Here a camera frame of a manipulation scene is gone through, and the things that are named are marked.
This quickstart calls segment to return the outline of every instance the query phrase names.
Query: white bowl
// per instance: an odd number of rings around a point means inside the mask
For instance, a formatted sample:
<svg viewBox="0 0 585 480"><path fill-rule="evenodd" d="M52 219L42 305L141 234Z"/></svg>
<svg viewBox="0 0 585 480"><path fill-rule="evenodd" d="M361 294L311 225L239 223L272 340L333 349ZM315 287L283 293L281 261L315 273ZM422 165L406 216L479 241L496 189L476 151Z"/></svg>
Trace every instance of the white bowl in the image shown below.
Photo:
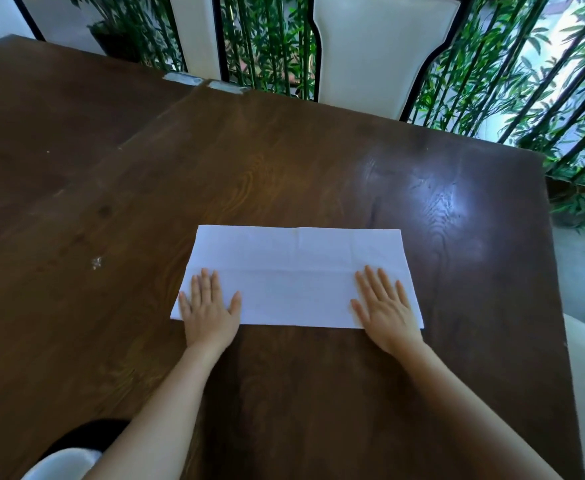
<svg viewBox="0 0 585 480"><path fill-rule="evenodd" d="M81 480L101 458L101 452L84 448L66 448L41 460L22 480Z"/></svg>

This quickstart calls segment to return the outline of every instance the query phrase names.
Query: person's left hand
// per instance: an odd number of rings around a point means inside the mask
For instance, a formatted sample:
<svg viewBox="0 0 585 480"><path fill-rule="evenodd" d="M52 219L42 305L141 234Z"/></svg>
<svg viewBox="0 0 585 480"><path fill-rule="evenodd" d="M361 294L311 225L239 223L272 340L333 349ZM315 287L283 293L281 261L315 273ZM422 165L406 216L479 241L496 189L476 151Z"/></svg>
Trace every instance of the person's left hand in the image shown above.
<svg viewBox="0 0 585 480"><path fill-rule="evenodd" d="M223 306L223 295L219 274L206 268L201 276L194 275L191 282L191 299L179 292L179 311L185 325L185 340L188 347L201 344L212 347L221 354L232 342L239 329L241 315L241 293L237 291L230 302L230 309Z"/></svg>

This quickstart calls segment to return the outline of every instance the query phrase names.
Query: wood grain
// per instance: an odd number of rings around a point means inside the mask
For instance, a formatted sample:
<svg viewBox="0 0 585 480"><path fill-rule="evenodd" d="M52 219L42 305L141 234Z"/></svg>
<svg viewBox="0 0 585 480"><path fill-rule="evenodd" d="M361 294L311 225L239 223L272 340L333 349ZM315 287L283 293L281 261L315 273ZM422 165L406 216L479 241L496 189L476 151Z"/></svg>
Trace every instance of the wood grain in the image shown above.
<svg viewBox="0 0 585 480"><path fill-rule="evenodd" d="M583 478L538 155L202 87L120 147L0 239L0 478L72 428L142 407L185 346L168 316L200 224L400 228L426 341L564 478ZM275 326L242 326L217 364L184 473L471 476L363 332Z"/></svg>

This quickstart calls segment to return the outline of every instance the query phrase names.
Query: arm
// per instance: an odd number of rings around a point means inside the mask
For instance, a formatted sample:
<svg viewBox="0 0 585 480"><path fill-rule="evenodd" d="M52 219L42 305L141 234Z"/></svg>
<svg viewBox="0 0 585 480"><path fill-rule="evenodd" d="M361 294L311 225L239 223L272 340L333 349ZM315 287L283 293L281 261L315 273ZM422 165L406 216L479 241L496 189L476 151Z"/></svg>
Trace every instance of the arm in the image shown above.
<svg viewBox="0 0 585 480"><path fill-rule="evenodd" d="M445 421L481 478L561 480L509 425L461 382L422 340L401 283L370 267L355 275L366 300L352 306L368 336L397 359Z"/></svg>
<svg viewBox="0 0 585 480"><path fill-rule="evenodd" d="M187 348L182 358L85 480L178 479L188 454L203 387L239 328L241 296L223 307L219 277L192 277L191 303L179 293Z"/></svg>

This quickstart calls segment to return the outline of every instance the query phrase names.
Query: planter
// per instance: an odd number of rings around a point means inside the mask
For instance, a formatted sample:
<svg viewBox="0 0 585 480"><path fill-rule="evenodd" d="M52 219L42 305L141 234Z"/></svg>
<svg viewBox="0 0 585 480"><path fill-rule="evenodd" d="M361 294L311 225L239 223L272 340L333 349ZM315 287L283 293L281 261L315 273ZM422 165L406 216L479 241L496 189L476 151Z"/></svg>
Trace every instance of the planter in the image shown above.
<svg viewBox="0 0 585 480"><path fill-rule="evenodd" d="M105 22L97 22L88 29L106 55L128 62L141 62L139 50L128 33Z"/></svg>

